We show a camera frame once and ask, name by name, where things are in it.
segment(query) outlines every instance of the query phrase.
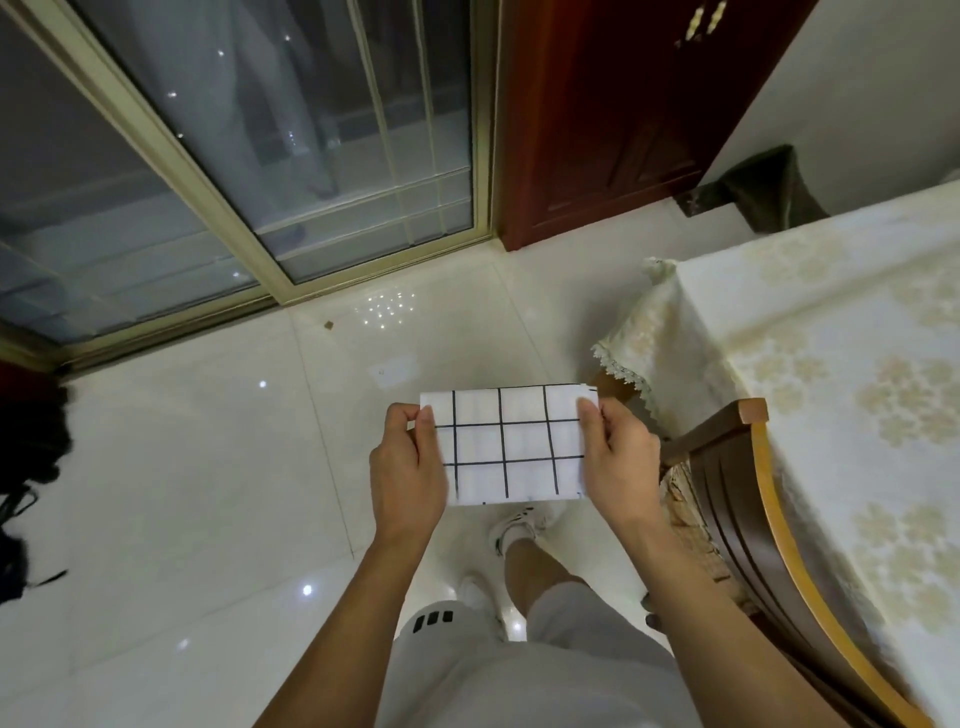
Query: gold handle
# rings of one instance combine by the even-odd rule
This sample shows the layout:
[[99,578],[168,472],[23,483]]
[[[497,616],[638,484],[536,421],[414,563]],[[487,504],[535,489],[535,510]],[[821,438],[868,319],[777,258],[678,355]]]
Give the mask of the gold handle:
[[713,31],[716,30],[716,27],[720,25],[720,21],[723,19],[724,10],[727,9],[727,0],[720,0],[717,3],[717,8],[713,11],[713,15],[710,16],[710,24],[707,25],[707,35],[709,36]]
[[693,17],[690,18],[690,24],[686,26],[686,36],[687,40],[691,40],[697,33],[697,28],[700,27],[700,21],[704,18],[704,9],[705,6],[701,5],[693,12]]

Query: tablecloth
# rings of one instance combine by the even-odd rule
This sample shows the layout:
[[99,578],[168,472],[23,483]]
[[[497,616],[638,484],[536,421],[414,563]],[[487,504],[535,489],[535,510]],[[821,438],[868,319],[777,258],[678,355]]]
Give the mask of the tablecloth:
[[777,485],[835,615],[960,716],[960,182],[674,263],[594,352],[679,435],[764,397]]

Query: dark red wooden cabinet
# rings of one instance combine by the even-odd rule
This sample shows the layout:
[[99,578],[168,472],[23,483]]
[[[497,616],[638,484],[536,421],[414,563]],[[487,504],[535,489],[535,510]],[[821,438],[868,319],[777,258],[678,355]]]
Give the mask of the dark red wooden cabinet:
[[508,0],[507,249],[696,186],[814,4]]

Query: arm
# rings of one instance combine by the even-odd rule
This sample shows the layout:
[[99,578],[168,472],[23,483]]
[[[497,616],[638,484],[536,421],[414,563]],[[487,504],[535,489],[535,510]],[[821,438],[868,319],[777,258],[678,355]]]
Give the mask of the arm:
[[616,400],[578,407],[588,494],[650,590],[704,725],[846,726],[670,529],[657,437]]
[[400,607],[446,506],[431,409],[392,404],[370,462],[373,543],[254,728],[373,726]]

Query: white shorts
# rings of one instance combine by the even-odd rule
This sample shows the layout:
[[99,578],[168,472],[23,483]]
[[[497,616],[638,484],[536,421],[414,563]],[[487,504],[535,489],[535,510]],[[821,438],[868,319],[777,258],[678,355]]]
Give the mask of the white shorts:
[[[558,584],[540,596],[527,617],[527,642],[679,675],[669,651],[580,582]],[[385,715],[378,717],[377,725],[395,724],[426,700],[445,676],[498,644],[508,647],[498,625],[463,602],[439,601],[421,609],[394,640],[380,704]],[[511,643],[510,648],[523,646]]]

